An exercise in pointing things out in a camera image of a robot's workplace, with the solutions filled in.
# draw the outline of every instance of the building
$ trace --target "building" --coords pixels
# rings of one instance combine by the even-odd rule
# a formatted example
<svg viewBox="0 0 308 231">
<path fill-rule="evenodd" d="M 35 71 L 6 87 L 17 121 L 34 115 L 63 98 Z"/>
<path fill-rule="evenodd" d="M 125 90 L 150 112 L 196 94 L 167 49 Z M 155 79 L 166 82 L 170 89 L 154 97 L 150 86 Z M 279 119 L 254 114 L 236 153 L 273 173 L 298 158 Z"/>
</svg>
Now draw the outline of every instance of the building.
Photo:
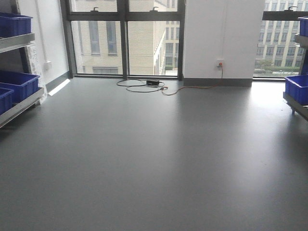
<svg viewBox="0 0 308 231">
<path fill-rule="evenodd" d="M 308 11 L 305 0 L 266 0 L 264 11 Z M 299 21 L 262 21 L 257 45 L 255 76 L 279 77 L 298 73 L 303 49 L 296 45 L 294 36 L 299 33 Z M 268 69 L 266 74 L 260 69 Z"/>
</svg>

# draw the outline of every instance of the building window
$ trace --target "building window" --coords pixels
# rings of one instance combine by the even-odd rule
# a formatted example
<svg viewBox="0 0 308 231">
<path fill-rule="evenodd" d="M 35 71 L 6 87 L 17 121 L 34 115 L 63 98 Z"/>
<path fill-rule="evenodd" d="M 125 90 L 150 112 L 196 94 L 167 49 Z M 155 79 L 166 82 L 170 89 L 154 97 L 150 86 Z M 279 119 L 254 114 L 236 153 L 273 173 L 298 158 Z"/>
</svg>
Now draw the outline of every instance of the building window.
<svg viewBox="0 0 308 231">
<path fill-rule="evenodd" d="M 264 52 L 264 47 L 258 47 L 257 48 L 257 55 L 258 56 L 263 56 L 263 52 Z"/>
<path fill-rule="evenodd" d="M 260 33 L 259 42 L 263 42 L 263 38 L 264 38 L 264 33 Z"/>
<path fill-rule="evenodd" d="M 274 47 L 268 47 L 266 49 L 266 55 L 272 56 L 274 54 Z"/>
<path fill-rule="evenodd" d="M 93 67 L 93 74 L 105 75 L 105 74 L 118 74 L 117 67 Z"/>
<path fill-rule="evenodd" d="M 179 43 L 175 44 L 175 55 L 179 56 Z"/>
<path fill-rule="evenodd" d="M 281 28 L 281 25 L 282 25 L 282 21 L 277 21 L 276 28 Z"/>
<path fill-rule="evenodd" d="M 279 6 L 279 11 L 284 11 L 285 10 L 285 2 L 281 2 Z"/>
<path fill-rule="evenodd" d="M 169 39 L 169 27 L 166 27 L 166 40 Z"/>
<path fill-rule="evenodd" d="M 297 60 L 297 61 L 295 62 L 295 66 L 296 66 L 296 67 L 300 67 L 300 64 L 301 64 L 301 61 L 299 61 L 299 60 Z"/>
<path fill-rule="evenodd" d="M 100 39 L 97 21 L 89 21 L 91 54 L 100 54 Z"/>
<path fill-rule="evenodd" d="M 266 42 L 270 42 L 270 40 L 271 40 L 271 33 L 267 33 L 267 35 L 266 35 Z"/>
<path fill-rule="evenodd" d="M 166 59 L 165 59 L 166 66 L 167 65 L 172 66 L 173 65 L 172 61 L 173 61 L 173 57 L 166 57 Z"/>
<path fill-rule="evenodd" d="M 284 47 L 277 47 L 276 56 L 283 56 Z"/>
<path fill-rule="evenodd" d="M 284 22 L 283 28 L 284 28 L 284 29 L 286 29 L 286 28 L 288 29 L 288 28 L 289 28 L 289 25 L 290 25 L 290 21 L 285 21 L 285 22 Z"/>
<path fill-rule="evenodd" d="M 274 21 L 269 21 L 269 28 L 273 28 L 274 27 Z"/>
<path fill-rule="evenodd" d="M 108 40 L 108 54 L 117 54 L 116 50 L 116 23 L 114 21 L 107 21 L 107 40 Z"/>
<path fill-rule="evenodd" d="M 179 39 L 179 38 L 180 38 L 180 28 L 177 27 L 177 28 L 176 28 L 175 39 Z"/>
<path fill-rule="evenodd" d="M 279 41 L 279 35 L 280 35 L 280 33 L 275 33 L 275 35 L 274 35 L 274 42 L 278 42 Z"/>
<path fill-rule="evenodd" d="M 281 60 L 275 60 L 274 65 L 275 66 L 281 66 L 282 61 Z"/>
<path fill-rule="evenodd" d="M 166 56 L 173 56 L 173 43 L 166 43 Z"/>
<path fill-rule="evenodd" d="M 268 11 L 269 6 L 270 6 L 270 4 L 268 2 L 266 2 L 265 5 L 264 5 L 264 11 Z"/>
<path fill-rule="evenodd" d="M 295 54 L 295 47 L 289 47 L 287 55 L 294 56 L 294 54 Z"/>
<path fill-rule="evenodd" d="M 172 27 L 172 28 L 170 28 L 171 29 L 171 40 L 173 40 L 173 34 L 174 34 L 174 28 Z"/>
<path fill-rule="evenodd" d="M 298 48 L 298 52 L 297 52 L 297 55 L 298 56 L 302 56 L 303 55 L 303 53 L 304 53 L 304 48 Z"/>
<path fill-rule="evenodd" d="M 78 33 L 79 33 L 80 52 L 81 52 L 81 54 L 83 54 L 83 45 L 82 45 L 82 35 L 81 35 L 81 25 L 80 25 L 80 21 L 78 21 L 77 23 L 78 23 Z"/>
<path fill-rule="evenodd" d="M 293 60 L 285 61 L 285 66 L 292 66 Z"/>
<path fill-rule="evenodd" d="M 293 29 L 298 29 L 298 24 L 299 24 L 299 21 L 294 21 Z"/>
<path fill-rule="evenodd" d="M 271 5 L 271 11 L 276 11 L 277 10 L 277 3 L 273 2 Z"/>
<path fill-rule="evenodd" d="M 290 6 L 294 6 L 294 2 L 293 1 L 289 1 L 288 7 L 290 7 Z"/>
<path fill-rule="evenodd" d="M 261 28 L 265 28 L 265 26 L 266 26 L 266 21 L 262 21 L 261 22 Z"/>
<path fill-rule="evenodd" d="M 296 35 L 296 33 L 292 33 L 292 34 L 291 34 L 291 40 L 290 40 L 290 42 L 295 42 L 295 35 Z"/>
<path fill-rule="evenodd" d="M 281 37 L 281 42 L 286 42 L 287 41 L 287 36 L 288 36 L 288 33 L 287 32 L 283 32 L 282 33 L 282 37 Z"/>
<path fill-rule="evenodd" d="M 294 10 L 296 10 L 296 11 L 302 11 L 302 8 L 303 8 L 303 3 L 302 3 L 302 2 L 298 2 L 298 3 L 297 3 L 297 8 L 295 8 Z"/>
</svg>

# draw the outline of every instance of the shelf rack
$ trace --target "shelf rack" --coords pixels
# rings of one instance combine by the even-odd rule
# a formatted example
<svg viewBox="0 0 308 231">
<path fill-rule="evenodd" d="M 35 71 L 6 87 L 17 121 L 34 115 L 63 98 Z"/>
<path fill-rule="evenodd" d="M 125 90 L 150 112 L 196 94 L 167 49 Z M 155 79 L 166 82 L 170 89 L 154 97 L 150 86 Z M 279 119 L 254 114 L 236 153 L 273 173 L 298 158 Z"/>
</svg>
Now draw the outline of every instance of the shelf rack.
<svg viewBox="0 0 308 231">
<path fill-rule="evenodd" d="M 35 35 L 33 33 L 10 38 L 0 38 L 0 53 L 25 47 L 29 45 L 34 39 Z M 39 88 L 37 92 L 30 95 L 28 98 L 16 104 L 10 110 L 0 115 L 0 128 L 10 122 L 12 119 L 16 118 L 26 109 L 35 106 L 39 102 L 43 94 L 44 88 Z"/>
<path fill-rule="evenodd" d="M 308 71 L 308 37 L 301 36 L 301 35 L 295 35 L 295 42 L 300 44 L 300 47 L 304 48 L 304 54 L 302 63 L 300 66 L 300 75 L 305 75 Z M 295 101 L 290 95 L 287 93 L 283 93 L 283 98 L 286 100 L 287 104 L 292 109 L 292 114 L 295 112 L 299 113 L 304 119 L 308 120 L 308 106 L 307 105 L 301 105 L 297 101 Z"/>
</svg>

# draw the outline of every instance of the window frame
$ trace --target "window frame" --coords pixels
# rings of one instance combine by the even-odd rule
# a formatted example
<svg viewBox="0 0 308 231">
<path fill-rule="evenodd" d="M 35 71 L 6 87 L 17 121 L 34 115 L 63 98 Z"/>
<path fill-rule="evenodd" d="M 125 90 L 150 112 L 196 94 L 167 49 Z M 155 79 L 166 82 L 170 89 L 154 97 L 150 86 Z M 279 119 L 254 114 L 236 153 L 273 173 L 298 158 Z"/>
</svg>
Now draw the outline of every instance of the window frame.
<svg viewBox="0 0 308 231">
<path fill-rule="evenodd" d="M 76 54 L 74 50 L 72 21 L 119 21 L 121 28 L 121 49 L 123 79 L 133 77 L 129 73 L 128 54 L 128 22 L 129 21 L 179 21 L 179 63 L 177 79 L 183 79 L 183 47 L 184 47 L 184 27 L 185 27 L 185 0 L 177 1 L 177 11 L 172 12 L 131 12 L 129 11 L 129 0 L 117 0 L 117 12 L 72 12 L 70 0 L 60 0 L 62 19 L 64 25 L 64 35 L 66 50 L 68 54 L 68 65 L 70 78 L 80 76 L 77 74 Z M 153 76 L 155 78 L 172 78 L 174 76 Z"/>
</svg>

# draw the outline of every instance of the blue storage crate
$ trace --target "blue storage crate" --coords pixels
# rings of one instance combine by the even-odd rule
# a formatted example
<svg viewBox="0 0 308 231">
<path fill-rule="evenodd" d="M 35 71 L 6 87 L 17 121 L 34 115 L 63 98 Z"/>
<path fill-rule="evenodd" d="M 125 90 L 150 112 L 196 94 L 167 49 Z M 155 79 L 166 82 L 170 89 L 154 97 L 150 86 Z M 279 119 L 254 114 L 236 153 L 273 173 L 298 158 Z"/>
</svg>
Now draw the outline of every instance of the blue storage crate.
<svg viewBox="0 0 308 231">
<path fill-rule="evenodd" d="M 308 37 L 308 16 L 299 17 L 299 35 Z"/>
<path fill-rule="evenodd" d="M 0 115 L 12 108 L 13 90 L 0 88 Z"/>
<path fill-rule="evenodd" d="M 301 105 L 308 105 L 308 75 L 285 77 L 285 93 Z"/>
<path fill-rule="evenodd" d="M 30 34 L 31 18 L 20 14 L 0 13 L 0 37 Z"/>
<path fill-rule="evenodd" d="M 0 88 L 14 90 L 13 103 L 19 103 L 39 90 L 39 76 L 0 71 Z"/>
</svg>

